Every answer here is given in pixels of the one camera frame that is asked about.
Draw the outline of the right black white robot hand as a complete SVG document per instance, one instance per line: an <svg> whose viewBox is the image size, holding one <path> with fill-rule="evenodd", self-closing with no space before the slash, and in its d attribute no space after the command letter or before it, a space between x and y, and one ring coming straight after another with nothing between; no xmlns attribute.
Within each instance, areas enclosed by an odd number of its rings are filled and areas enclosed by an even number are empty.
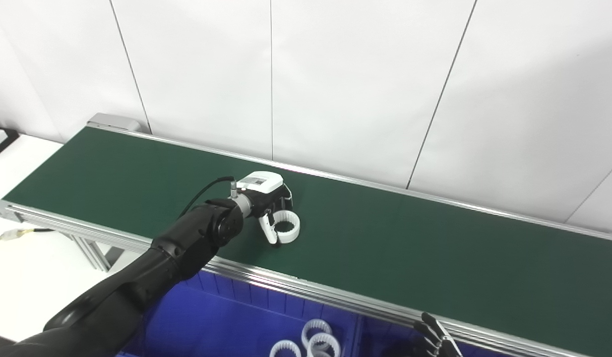
<svg viewBox="0 0 612 357"><path fill-rule="evenodd" d="M422 312L413 328L420 334L415 340L413 357L462 357L453 337L433 315Z"/></svg>

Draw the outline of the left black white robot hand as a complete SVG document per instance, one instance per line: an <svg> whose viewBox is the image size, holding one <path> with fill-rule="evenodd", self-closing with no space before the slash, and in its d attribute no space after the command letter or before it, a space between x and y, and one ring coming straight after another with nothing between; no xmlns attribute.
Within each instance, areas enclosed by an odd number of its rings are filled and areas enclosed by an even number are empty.
<svg viewBox="0 0 612 357"><path fill-rule="evenodd" d="M280 174L256 171L233 184L234 198L248 201L245 217L255 217L266 240L279 246L299 237L300 219L293 210L292 191Z"/></svg>

